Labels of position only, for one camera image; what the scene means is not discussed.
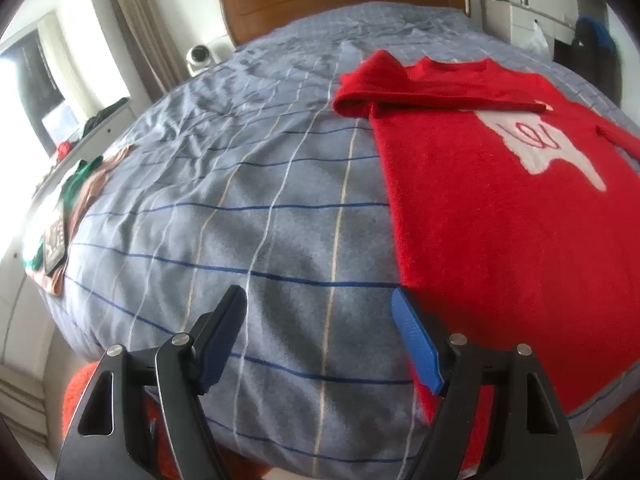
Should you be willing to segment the red knit sweater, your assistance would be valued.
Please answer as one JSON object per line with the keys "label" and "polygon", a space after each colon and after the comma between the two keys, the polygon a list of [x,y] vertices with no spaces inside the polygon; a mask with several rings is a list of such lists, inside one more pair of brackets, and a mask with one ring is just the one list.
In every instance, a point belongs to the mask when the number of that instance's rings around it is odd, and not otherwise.
{"label": "red knit sweater", "polygon": [[577,431],[639,388],[639,139],[535,73],[386,51],[333,101],[374,132],[401,283],[448,330],[529,344]]}

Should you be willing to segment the folded green pink clothes pile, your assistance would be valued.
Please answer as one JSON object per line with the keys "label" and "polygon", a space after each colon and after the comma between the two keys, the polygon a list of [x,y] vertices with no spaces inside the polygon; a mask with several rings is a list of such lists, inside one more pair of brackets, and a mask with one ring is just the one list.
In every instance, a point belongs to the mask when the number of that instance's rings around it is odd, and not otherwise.
{"label": "folded green pink clothes pile", "polygon": [[26,276],[46,294],[63,295],[70,244],[80,222],[103,193],[112,171],[136,148],[127,144],[111,156],[81,159],[32,212],[22,239],[23,266]]}

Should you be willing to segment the dark clothes on cabinet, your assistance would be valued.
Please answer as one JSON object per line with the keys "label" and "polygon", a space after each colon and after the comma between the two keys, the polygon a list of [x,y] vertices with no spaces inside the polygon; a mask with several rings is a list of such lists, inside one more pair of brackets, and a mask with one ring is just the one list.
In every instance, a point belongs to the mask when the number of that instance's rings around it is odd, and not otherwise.
{"label": "dark clothes on cabinet", "polygon": [[120,110],[129,101],[130,101],[129,98],[121,98],[115,103],[105,107],[103,110],[100,110],[94,116],[90,117],[84,125],[84,130],[82,130],[81,137],[85,138],[86,136],[88,136],[88,134],[92,130],[94,130],[95,128],[98,128],[99,125],[101,125],[102,122],[104,122],[104,120],[107,120],[107,118],[111,117],[115,112]]}

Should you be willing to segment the white window-side cabinet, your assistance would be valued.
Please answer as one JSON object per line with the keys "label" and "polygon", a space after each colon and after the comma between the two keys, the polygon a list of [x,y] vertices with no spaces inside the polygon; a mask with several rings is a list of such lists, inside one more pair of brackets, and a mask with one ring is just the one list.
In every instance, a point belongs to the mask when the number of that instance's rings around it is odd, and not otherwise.
{"label": "white window-side cabinet", "polygon": [[[103,154],[137,119],[130,102],[122,104],[78,142],[51,172],[38,192],[27,196],[34,209],[58,189],[81,159]],[[46,368],[53,321],[39,288],[25,275],[22,238],[14,237],[1,260],[1,363],[40,380]]]}

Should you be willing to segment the blue-grey plaid bed cover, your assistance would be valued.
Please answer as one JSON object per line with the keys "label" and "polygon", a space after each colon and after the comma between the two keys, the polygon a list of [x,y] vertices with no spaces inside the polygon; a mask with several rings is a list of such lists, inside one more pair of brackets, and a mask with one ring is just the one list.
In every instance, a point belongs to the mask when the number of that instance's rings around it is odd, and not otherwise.
{"label": "blue-grey plaid bed cover", "polygon": [[232,285],[246,321],[205,397],[215,439],[322,479],[398,479],[436,398],[418,385],[392,318],[401,283],[374,132],[333,101],[386,51],[402,65],[490,58],[548,79],[638,136],[584,78],[476,28],[454,9],[369,2],[301,18],[171,91],[120,138],[47,307],[95,361],[155,347]]}

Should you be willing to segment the dark jacket on chair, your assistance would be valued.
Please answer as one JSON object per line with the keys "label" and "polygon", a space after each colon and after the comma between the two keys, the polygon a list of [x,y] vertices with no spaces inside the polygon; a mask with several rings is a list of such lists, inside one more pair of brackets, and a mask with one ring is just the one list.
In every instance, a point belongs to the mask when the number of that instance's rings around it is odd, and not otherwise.
{"label": "dark jacket on chair", "polygon": [[615,105],[622,102],[622,68],[617,46],[605,26],[581,15],[570,44],[555,41],[553,61],[582,76]]}

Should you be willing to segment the beige curtain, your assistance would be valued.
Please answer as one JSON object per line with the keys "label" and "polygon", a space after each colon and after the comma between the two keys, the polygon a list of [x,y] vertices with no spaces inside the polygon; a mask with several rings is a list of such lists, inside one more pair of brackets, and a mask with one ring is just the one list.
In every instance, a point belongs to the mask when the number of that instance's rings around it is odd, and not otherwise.
{"label": "beige curtain", "polygon": [[155,102],[189,78],[155,0],[112,0],[142,84]]}

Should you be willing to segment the white plastic bag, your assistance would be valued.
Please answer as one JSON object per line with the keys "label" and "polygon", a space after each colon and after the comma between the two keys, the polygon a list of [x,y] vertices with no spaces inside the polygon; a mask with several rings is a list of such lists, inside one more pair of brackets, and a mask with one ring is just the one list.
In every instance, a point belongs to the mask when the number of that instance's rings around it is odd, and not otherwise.
{"label": "white plastic bag", "polygon": [[537,20],[533,21],[533,28],[529,31],[529,36],[525,41],[523,49],[535,53],[546,60],[553,58],[553,52],[549,46],[547,37]]}

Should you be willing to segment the white round bedside device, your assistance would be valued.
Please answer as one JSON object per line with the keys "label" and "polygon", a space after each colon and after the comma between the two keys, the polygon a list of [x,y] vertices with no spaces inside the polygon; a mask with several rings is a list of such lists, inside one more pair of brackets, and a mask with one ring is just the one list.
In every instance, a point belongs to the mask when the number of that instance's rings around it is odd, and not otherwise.
{"label": "white round bedside device", "polygon": [[212,51],[205,44],[197,44],[186,52],[186,68],[191,77],[216,65]]}

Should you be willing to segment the white bedside dresser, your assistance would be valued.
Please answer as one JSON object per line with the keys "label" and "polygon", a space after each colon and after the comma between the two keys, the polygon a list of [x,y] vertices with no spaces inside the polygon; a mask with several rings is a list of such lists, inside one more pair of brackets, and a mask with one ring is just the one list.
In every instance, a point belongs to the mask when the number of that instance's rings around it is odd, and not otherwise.
{"label": "white bedside dresser", "polygon": [[525,41],[535,20],[544,30],[553,54],[556,40],[570,44],[573,39],[575,29],[571,24],[566,24],[529,6],[522,6],[510,0],[480,0],[480,6],[484,32],[513,47],[524,50]]}

